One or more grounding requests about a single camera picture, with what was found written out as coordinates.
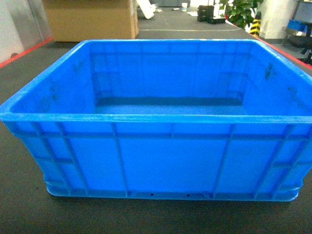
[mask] yellow and black striped post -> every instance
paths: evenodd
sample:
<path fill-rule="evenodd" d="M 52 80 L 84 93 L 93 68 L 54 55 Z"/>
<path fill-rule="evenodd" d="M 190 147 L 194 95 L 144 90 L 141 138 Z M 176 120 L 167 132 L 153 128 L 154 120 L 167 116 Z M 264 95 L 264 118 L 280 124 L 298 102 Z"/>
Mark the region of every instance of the yellow and black striped post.
<path fill-rule="evenodd" d="M 256 37 L 260 36 L 260 25 L 261 25 L 261 12 L 259 11 L 253 20 L 252 28 L 250 29 L 250 34 Z"/>

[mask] crate rim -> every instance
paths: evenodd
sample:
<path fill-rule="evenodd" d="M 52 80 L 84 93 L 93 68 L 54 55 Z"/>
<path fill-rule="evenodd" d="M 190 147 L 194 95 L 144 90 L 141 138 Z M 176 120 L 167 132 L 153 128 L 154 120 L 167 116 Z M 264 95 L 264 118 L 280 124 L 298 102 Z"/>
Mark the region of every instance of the crate rim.
<path fill-rule="evenodd" d="M 30 122 L 63 122 L 63 121 L 89 121 L 89 122 L 148 122 L 148 123 L 312 123 L 312 116 L 250 116 L 250 115 L 110 115 L 110 114 L 49 114 L 49 113 L 13 113 L 11 108 L 29 91 L 31 91 L 37 84 L 42 82 L 49 74 L 57 69 L 69 57 L 71 57 L 77 50 L 86 44 L 94 42 L 187 42 L 187 41 L 233 41 L 255 43 L 265 49 L 268 53 L 287 65 L 296 75 L 304 79 L 305 82 L 312 85 L 312 77 L 294 65 L 292 62 L 284 58 L 278 52 L 266 44 L 255 39 L 93 39 L 85 40 L 77 44 L 74 48 L 64 54 L 61 58 L 55 61 L 46 70 L 41 72 L 28 84 L 22 87 L 7 101 L 0 105 L 0 120 L 1 121 L 30 121 Z"/>

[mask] dark gray floor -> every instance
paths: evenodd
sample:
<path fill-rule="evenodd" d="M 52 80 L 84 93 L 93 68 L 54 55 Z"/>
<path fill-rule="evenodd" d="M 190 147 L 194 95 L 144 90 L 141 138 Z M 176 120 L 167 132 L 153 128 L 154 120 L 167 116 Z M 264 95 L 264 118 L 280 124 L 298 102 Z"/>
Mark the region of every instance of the dark gray floor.
<path fill-rule="evenodd" d="M 156 14 L 153 20 L 141 19 L 139 25 L 158 29 L 166 22 L 169 30 L 201 31 L 141 30 L 139 38 L 251 38 L 243 30 L 198 23 L 182 12 Z M 0 103 L 74 45 L 50 42 L 1 68 Z M 59 198 L 48 194 L 25 146 L 0 124 L 0 233 L 311 232 L 312 173 L 291 203 Z"/>
<path fill-rule="evenodd" d="M 302 49 L 301 48 L 296 48 L 290 44 L 272 44 L 273 46 L 277 47 L 278 49 L 286 52 L 287 54 L 297 58 L 297 59 L 303 59 L 303 58 L 306 58 L 307 57 L 307 54 L 306 55 L 302 55 L 301 54 L 301 51 Z"/>

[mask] white object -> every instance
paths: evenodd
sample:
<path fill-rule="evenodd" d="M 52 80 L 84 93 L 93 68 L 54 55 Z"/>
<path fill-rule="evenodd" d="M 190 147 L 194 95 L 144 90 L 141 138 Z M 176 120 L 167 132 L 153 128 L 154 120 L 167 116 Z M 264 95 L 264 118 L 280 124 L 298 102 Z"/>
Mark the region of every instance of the white object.
<path fill-rule="evenodd" d="M 187 14 L 190 14 L 191 16 L 198 16 L 197 12 L 187 12 Z"/>
<path fill-rule="evenodd" d="M 140 6 L 144 16 L 146 19 L 150 19 L 154 16 L 154 8 L 150 4 L 150 1 L 148 0 L 136 0 L 137 4 Z"/>
<path fill-rule="evenodd" d="M 151 4 L 151 9 L 153 10 L 153 12 L 156 11 L 156 5 L 155 4 Z"/>
<path fill-rule="evenodd" d="M 187 2 L 182 3 L 182 11 L 186 11 Z"/>

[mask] blue plastic crate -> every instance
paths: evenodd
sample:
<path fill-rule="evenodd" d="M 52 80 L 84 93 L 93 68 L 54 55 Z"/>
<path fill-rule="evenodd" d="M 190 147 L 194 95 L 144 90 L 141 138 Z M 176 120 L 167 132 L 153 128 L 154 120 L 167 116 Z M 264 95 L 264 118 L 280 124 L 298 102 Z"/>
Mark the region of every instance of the blue plastic crate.
<path fill-rule="evenodd" d="M 307 25 L 303 24 L 300 20 L 291 19 L 287 25 L 288 28 L 299 31 L 299 32 L 307 32 Z"/>
<path fill-rule="evenodd" d="M 312 78 L 255 40 L 91 40 L 0 107 L 58 196 L 291 201 Z"/>

